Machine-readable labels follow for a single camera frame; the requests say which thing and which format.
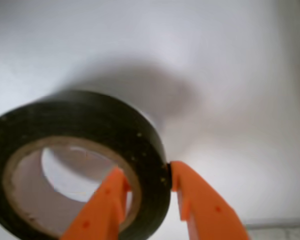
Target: white background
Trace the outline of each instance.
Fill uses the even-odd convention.
[[[300,1],[0,0],[0,114],[70,85],[144,112],[245,223],[300,223]]]

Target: orange plastic jaw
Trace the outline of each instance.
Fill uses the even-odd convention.
[[[182,221],[187,221],[190,240],[248,240],[235,211],[188,165],[171,162],[172,190],[177,192]],[[125,219],[130,186],[115,168],[60,240],[117,240]]]
[[[235,211],[192,168],[171,162],[172,191],[177,192],[180,217],[190,240],[248,240]]]
[[[116,167],[84,205],[60,240],[117,240],[130,186]]]

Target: orange clamp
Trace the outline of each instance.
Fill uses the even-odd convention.
[[[71,223],[60,240],[117,240],[126,216],[130,186],[116,167]]]
[[[172,191],[177,192],[180,217],[190,240],[248,240],[235,211],[192,168],[171,162]]]

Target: black tape roll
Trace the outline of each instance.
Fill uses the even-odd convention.
[[[162,143],[136,110],[110,96],[64,91],[0,117],[0,224],[21,240],[54,240],[16,213],[7,199],[3,176],[21,147],[60,136],[99,143],[119,154],[137,176],[141,199],[121,240],[145,240],[162,223],[170,203],[171,181]]]

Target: tape roll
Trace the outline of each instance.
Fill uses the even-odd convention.
[[[121,240],[145,240],[162,223],[171,180],[160,138],[135,109],[110,96],[64,91],[0,117],[0,224],[21,240],[55,240],[11,199],[11,174],[22,157],[49,144],[77,141],[112,154],[131,184],[132,208]]]

